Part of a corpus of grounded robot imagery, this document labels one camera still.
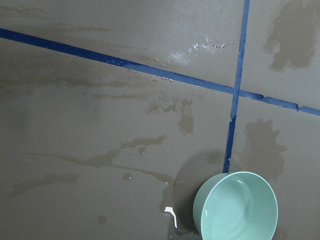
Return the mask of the mint green bowl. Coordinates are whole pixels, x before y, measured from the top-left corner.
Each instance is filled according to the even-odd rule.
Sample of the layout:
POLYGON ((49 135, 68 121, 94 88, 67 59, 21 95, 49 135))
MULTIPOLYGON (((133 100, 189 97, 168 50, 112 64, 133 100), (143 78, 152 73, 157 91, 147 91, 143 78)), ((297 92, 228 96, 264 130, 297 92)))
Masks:
POLYGON ((203 240, 271 240, 278 224, 278 202, 258 174, 221 173, 199 188, 192 214, 203 240))

